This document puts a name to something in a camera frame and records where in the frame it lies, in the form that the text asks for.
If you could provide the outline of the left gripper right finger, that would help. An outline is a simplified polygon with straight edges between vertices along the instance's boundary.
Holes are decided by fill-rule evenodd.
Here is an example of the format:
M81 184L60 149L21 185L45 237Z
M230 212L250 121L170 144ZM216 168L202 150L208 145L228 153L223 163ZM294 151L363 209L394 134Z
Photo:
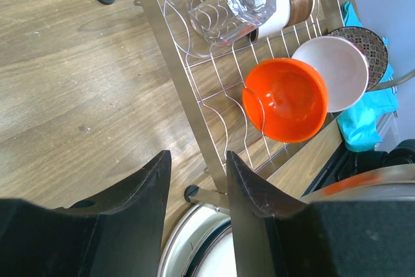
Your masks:
M296 199L234 152L226 174L238 276L413 276L414 166L369 171Z

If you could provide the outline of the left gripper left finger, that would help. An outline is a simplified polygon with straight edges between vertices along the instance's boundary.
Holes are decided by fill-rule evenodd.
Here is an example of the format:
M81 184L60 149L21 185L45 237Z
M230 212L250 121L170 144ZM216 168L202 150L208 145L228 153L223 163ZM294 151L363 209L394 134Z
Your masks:
M1 200L2 276L156 276L171 154L69 208Z

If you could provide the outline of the orange bowl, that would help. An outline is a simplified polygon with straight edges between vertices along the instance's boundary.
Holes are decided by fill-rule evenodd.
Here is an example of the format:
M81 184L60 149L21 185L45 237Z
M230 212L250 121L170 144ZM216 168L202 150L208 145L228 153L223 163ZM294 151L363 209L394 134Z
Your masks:
M299 143L312 138L326 119L327 86L311 65L273 58L256 65L242 91L244 112L266 137Z

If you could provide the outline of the patterned small bowl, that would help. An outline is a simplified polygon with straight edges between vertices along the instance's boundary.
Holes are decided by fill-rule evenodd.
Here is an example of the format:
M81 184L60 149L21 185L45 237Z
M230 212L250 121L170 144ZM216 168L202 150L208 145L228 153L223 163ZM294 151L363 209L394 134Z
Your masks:
M366 91L380 83L388 67L388 51L380 36L370 29L356 26L341 27L328 35L348 40L366 57L369 74Z

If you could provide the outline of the metal two-tier dish rack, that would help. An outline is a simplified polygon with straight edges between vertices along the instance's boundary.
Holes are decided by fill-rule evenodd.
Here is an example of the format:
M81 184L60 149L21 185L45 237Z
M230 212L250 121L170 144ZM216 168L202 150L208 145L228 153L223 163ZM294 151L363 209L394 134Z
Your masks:
M99 0L112 3L115 0ZM194 34L180 15L169 12L166 0L136 0L150 23L171 74L180 102L215 185L184 185L186 201L227 206L226 151L236 151L261 177L299 197L312 184L342 140L335 114L322 131L303 143L280 143L264 137L249 122L242 106L244 77L257 63L290 56L305 40L342 25L340 2L317 0L311 17L277 34L250 43L240 40L222 52L197 56L180 48Z

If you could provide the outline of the clear plastic cup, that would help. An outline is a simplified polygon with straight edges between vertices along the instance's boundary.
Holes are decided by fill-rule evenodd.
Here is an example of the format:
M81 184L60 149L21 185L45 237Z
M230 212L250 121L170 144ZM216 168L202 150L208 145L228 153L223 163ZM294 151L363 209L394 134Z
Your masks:
M163 13L179 50L205 57L262 26L276 0L165 0Z

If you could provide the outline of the steel cup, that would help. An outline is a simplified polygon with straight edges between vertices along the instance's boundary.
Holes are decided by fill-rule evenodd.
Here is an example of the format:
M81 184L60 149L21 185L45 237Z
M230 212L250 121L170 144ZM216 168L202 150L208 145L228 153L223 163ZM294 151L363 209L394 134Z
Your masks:
M254 43L295 24L306 21L314 9L315 0L276 0L276 11L265 24L253 30L248 39Z

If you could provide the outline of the red rimmed white plate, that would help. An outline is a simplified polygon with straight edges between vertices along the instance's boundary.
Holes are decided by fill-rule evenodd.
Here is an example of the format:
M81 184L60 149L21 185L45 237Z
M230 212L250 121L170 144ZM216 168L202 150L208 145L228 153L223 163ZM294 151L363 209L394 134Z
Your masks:
M215 224L202 236L182 276L237 276L230 219Z

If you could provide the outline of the pale green plate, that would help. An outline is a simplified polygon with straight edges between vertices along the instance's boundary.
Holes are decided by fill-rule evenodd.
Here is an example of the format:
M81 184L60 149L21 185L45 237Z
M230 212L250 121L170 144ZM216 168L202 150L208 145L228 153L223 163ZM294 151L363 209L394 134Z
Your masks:
M194 205L179 220L161 255L158 276L183 276L191 256L214 229L230 221L224 213Z

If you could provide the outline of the teal cloth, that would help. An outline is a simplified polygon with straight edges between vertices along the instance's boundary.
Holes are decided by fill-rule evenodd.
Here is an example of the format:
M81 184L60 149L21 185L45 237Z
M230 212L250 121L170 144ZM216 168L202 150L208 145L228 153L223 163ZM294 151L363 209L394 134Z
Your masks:
M337 125L351 152L365 152L382 142L377 120L398 109L397 92L391 88L365 93L352 107L337 117Z

